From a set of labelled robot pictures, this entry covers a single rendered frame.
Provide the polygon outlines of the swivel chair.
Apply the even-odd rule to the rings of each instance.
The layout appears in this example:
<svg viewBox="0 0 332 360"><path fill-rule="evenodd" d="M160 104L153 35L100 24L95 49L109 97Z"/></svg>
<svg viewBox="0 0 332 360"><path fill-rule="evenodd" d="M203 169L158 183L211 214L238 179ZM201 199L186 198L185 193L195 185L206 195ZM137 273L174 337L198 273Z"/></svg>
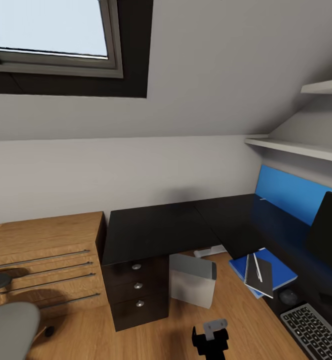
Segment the swivel chair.
<svg viewBox="0 0 332 360"><path fill-rule="evenodd" d="M9 274L0 273L0 289L12 282ZM33 342L45 331L50 337L54 326L45 325L38 333L41 312L30 301L13 301L0 305L0 360L25 360Z"/></svg>

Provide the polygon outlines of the keyboard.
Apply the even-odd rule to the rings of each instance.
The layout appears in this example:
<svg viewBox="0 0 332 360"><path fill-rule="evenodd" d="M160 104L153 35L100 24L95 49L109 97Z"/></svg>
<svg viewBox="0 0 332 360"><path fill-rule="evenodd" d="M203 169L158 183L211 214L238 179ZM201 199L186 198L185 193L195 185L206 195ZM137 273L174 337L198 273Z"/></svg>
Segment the keyboard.
<svg viewBox="0 0 332 360"><path fill-rule="evenodd" d="M309 303L280 317L313 360L332 360L332 326Z"/></svg>

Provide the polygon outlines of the monitor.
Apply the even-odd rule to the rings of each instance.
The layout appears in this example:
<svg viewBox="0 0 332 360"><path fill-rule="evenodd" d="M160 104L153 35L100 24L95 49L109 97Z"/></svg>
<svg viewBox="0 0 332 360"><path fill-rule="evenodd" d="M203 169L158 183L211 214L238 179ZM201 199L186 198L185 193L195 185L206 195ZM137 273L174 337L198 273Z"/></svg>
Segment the monitor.
<svg viewBox="0 0 332 360"><path fill-rule="evenodd" d="M302 246L332 269L332 191L327 191ZM332 302L323 295L322 300Z"/></svg>

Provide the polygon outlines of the folder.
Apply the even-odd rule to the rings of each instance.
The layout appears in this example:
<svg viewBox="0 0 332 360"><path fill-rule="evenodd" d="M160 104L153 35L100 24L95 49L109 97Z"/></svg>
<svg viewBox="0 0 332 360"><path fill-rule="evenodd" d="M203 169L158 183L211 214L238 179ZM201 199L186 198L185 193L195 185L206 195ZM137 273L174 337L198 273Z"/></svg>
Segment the folder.
<svg viewBox="0 0 332 360"><path fill-rule="evenodd" d="M256 258L271 263L272 269L272 290L276 290L289 282L297 279L298 275L288 268L282 261L269 252L265 247L249 253ZM248 254L229 260L229 265L245 283ZM264 296L263 293L248 286L257 299Z"/></svg>

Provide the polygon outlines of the mouse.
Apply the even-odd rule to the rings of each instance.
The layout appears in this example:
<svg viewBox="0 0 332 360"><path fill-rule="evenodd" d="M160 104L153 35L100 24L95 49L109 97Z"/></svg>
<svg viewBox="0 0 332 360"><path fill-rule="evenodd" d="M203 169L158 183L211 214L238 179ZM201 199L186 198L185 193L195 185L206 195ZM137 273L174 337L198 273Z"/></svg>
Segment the mouse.
<svg viewBox="0 0 332 360"><path fill-rule="evenodd" d="M280 292L279 299L286 305L293 306L297 304L298 297L290 289Z"/></svg>

